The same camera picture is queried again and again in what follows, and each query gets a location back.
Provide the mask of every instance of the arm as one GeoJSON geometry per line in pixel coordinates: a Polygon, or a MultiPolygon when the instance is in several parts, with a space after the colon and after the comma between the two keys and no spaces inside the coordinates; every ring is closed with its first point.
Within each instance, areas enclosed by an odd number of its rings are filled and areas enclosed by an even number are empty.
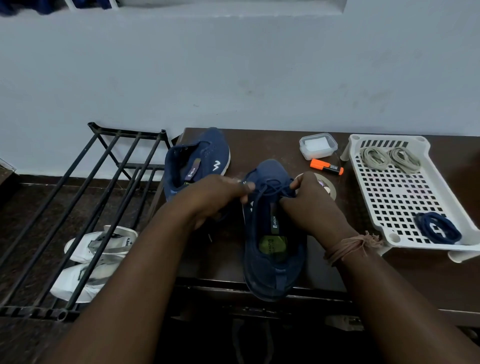
{"type": "MultiPolygon", "coordinates": [[[[323,248],[358,235],[313,173],[300,176],[291,188],[298,188],[297,197],[282,199],[283,208],[323,248]]],[[[352,252],[337,267],[388,363],[480,361],[480,348],[374,251],[352,252]]]]}
{"type": "Polygon", "coordinates": [[[163,205],[46,362],[150,363],[188,236],[253,188],[210,175],[163,205]]]}

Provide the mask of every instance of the black metal shoe rack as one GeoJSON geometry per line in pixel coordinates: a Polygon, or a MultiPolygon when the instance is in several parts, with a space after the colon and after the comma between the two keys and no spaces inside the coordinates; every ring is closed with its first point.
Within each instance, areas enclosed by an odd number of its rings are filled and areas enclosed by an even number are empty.
{"type": "Polygon", "coordinates": [[[85,156],[87,151],[90,149],[90,147],[95,143],[97,139],[100,141],[103,147],[105,147],[105,152],[100,157],[100,159],[98,160],[97,164],[95,165],[93,170],[90,172],[88,177],[85,179],[84,183],[79,188],[78,192],[76,193],[74,198],[71,200],[70,204],[67,206],[66,210],[63,212],[59,220],[55,224],[52,224],[52,228],[50,229],[48,235],[45,237],[43,242],[39,245],[39,247],[35,251],[30,261],[24,266],[23,271],[21,272],[21,274],[19,275],[15,283],[7,291],[6,296],[3,297],[2,301],[0,302],[0,316],[26,317],[26,318],[36,318],[36,319],[56,320],[56,321],[73,321],[79,315],[81,310],[81,305],[77,304],[76,300],[78,299],[83,287],[85,286],[86,281],[90,277],[90,274],[95,268],[95,265],[100,259],[100,256],[103,250],[105,249],[105,246],[107,245],[110,237],[112,236],[113,231],[115,230],[118,223],[120,222],[120,219],[123,213],[125,212],[125,209],[127,208],[130,200],[132,199],[132,196],[135,190],[139,187],[140,181],[145,171],[152,170],[152,173],[146,184],[146,187],[143,190],[140,208],[138,209],[138,211],[136,211],[134,224],[132,226],[133,229],[136,228],[139,222],[139,219],[145,204],[145,200],[147,198],[147,193],[152,183],[155,172],[158,170],[164,169],[164,165],[150,164],[150,160],[152,159],[161,141],[165,142],[165,144],[167,145],[167,148],[170,149],[170,143],[168,142],[168,136],[165,130],[162,130],[159,133],[136,132],[132,130],[117,130],[117,129],[99,127],[94,122],[90,122],[88,126],[90,127],[94,135],[92,136],[90,141],[87,143],[85,148],[80,152],[77,159],[72,163],[70,168],[68,168],[65,175],[59,180],[59,182],[57,183],[53,191],[49,194],[49,196],[46,198],[46,200],[43,202],[40,208],[36,211],[33,218],[22,229],[22,231],[20,232],[18,237],[15,239],[15,241],[10,245],[10,247],[6,250],[6,252],[0,258],[0,268],[2,268],[2,266],[8,260],[9,256],[15,250],[20,240],[27,234],[27,232],[32,228],[32,226],[38,221],[38,219],[41,217],[44,211],[48,208],[49,204],[52,202],[55,195],[58,193],[60,188],[65,184],[65,182],[68,180],[73,170],[78,166],[82,158],[85,156]],[[109,144],[107,144],[107,142],[103,138],[103,135],[112,136],[113,140],[109,144]],[[133,139],[132,145],[130,146],[130,149],[128,150],[122,162],[119,162],[112,153],[112,148],[120,138],[133,139]],[[152,149],[150,150],[150,153],[148,154],[148,157],[146,158],[143,164],[128,163],[128,160],[132,155],[140,139],[155,140],[155,142],[152,149]],[[37,296],[35,301],[29,306],[12,305],[11,304],[12,298],[21,288],[22,284],[24,283],[25,279],[27,278],[34,264],[39,259],[41,259],[43,252],[46,250],[46,248],[52,241],[54,235],[57,233],[57,231],[60,229],[62,224],[65,222],[68,215],[75,208],[76,203],[82,197],[89,183],[92,181],[92,179],[94,178],[95,174],[97,173],[97,171],[99,170],[100,166],[103,164],[107,156],[110,156],[112,160],[115,162],[115,164],[117,165],[117,171],[115,172],[115,175],[113,176],[112,180],[109,182],[108,186],[103,191],[103,194],[101,195],[100,200],[98,201],[95,208],[93,209],[87,222],[83,225],[80,233],[76,236],[75,240],[73,241],[73,244],[71,245],[67,253],[63,256],[62,260],[60,261],[56,269],[53,271],[49,279],[46,281],[42,291],[37,296]],[[129,173],[127,173],[126,171],[127,169],[134,170],[132,176],[129,173]],[[114,221],[111,222],[111,226],[107,232],[106,238],[103,240],[102,244],[100,245],[100,248],[97,250],[92,261],[88,265],[88,268],[84,273],[82,279],[80,280],[80,283],[78,284],[77,288],[75,289],[72,297],[65,304],[63,308],[57,308],[57,306],[59,306],[58,299],[55,299],[53,301],[53,304],[50,304],[48,307],[43,306],[45,302],[45,298],[47,297],[51,287],[55,283],[55,280],[60,275],[61,271],[66,267],[70,256],[72,255],[73,251],[77,247],[82,236],[92,232],[92,230],[95,228],[95,225],[98,219],[100,218],[100,215],[102,214],[102,211],[106,206],[108,199],[117,183],[120,173],[123,173],[129,179],[129,183],[125,190],[125,194],[121,200],[120,207],[117,210],[114,221]]]}

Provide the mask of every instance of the shoe logo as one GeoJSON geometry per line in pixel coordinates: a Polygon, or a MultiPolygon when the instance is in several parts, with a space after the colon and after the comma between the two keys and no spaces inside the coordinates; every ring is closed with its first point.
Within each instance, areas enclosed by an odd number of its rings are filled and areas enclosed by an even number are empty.
{"type": "Polygon", "coordinates": [[[215,164],[213,165],[215,168],[213,168],[213,170],[217,170],[218,169],[218,166],[220,165],[220,161],[219,160],[216,160],[215,161],[215,164]]]}

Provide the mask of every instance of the hand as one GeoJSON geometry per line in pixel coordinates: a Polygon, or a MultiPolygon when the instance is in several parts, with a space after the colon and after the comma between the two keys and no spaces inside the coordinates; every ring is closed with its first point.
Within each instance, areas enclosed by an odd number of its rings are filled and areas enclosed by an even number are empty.
{"type": "Polygon", "coordinates": [[[253,182],[242,183],[233,178],[209,174],[181,190],[172,202],[175,201],[175,204],[193,214],[197,229],[234,198],[240,198],[242,203],[246,203],[247,195],[254,189],[253,182]]]}
{"type": "Polygon", "coordinates": [[[358,235],[313,172],[298,176],[290,188],[298,190],[297,196],[283,197],[280,200],[282,208],[299,228],[313,235],[325,249],[344,238],[358,235]]]}

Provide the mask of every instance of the forearm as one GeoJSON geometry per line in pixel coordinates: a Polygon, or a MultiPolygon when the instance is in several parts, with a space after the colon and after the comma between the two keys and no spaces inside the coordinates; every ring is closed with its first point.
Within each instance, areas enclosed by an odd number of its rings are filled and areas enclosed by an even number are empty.
{"type": "Polygon", "coordinates": [[[164,205],[51,356],[52,363],[149,363],[193,219],[164,205]]]}
{"type": "Polygon", "coordinates": [[[355,251],[337,267],[387,362],[478,362],[480,349],[376,252],[355,251]]]}

